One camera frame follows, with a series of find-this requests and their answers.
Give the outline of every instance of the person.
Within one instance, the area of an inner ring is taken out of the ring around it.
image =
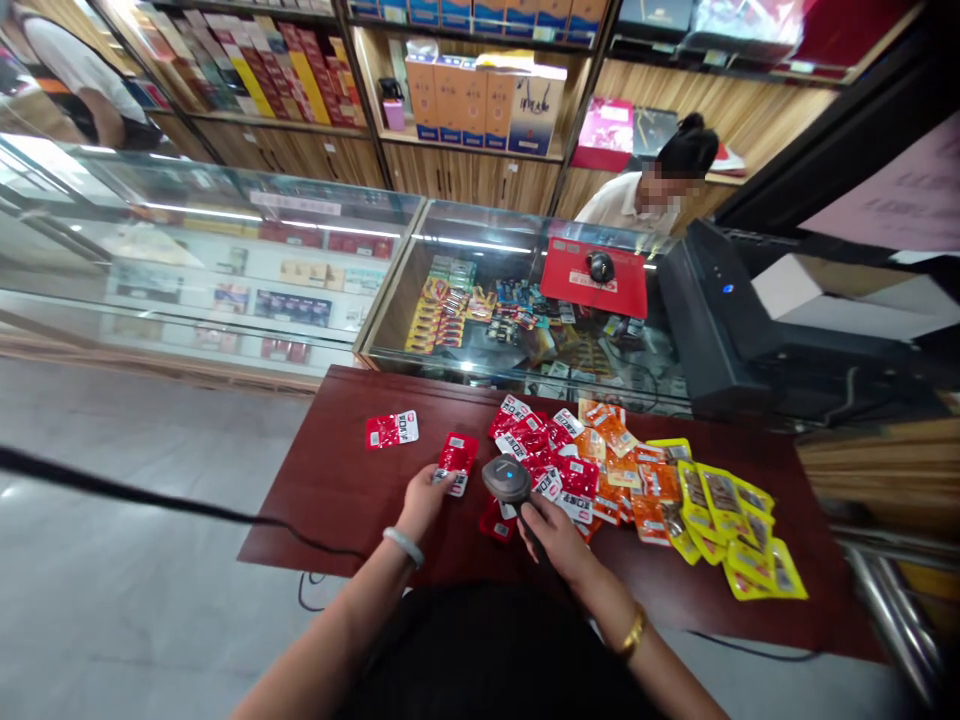
[[[436,468],[414,476],[396,526],[260,678],[233,720],[531,720],[617,711],[727,717],[563,510],[538,494],[522,505],[523,518],[603,642],[571,603],[522,585],[418,588],[404,596],[452,483],[451,476],[434,485]]]
[[[719,146],[717,134],[704,127],[700,113],[687,115],[650,168],[605,183],[576,221],[669,235],[680,200],[703,180]]]
[[[76,126],[76,136],[63,139],[114,150],[160,147],[163,132],[124,86],[120,71],[99,52],[20,3],[0,0],[0,19],[26,69]]]

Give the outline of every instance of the gray floor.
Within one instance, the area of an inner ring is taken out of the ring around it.
[[[5,359],[0,408],[0,443],[247,511],[306,412],[298,400]],[[310,619],[298,573],[234,560],[244,535],[0,475],[0,717],[225,717]],[[308,601],[323,605],[343,582]],[[887,667],[776,663],[664,634],[734,718],[900,716]]]

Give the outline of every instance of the gold bracelet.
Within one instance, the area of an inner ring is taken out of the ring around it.
[[[630,628],[627,639],[623,641],[623,647],[620,648],[618,653],[624,662],[628,661],[630,656],[633,655],[633,651],[640,643],[640,636],[643,635],[646,627],[647,612],[643,609],[643,605],[637,603],[637,616],[633,620],[633,627]]]

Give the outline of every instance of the white shirt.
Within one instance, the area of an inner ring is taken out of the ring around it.
[[[38,18],[24,21],[23,31],[37,58],[76,95],[98,90],[124,117],[147,123],[147,116],[117,74],[66,30]]]
[[[679,204],[654,208],[650,212],[637,212],[637,185],[641,172],[626,173],[615,177],[590,198],[577,215],[576,222],[591,225],[607,225],[636,232],[669,235],[680,215]]]

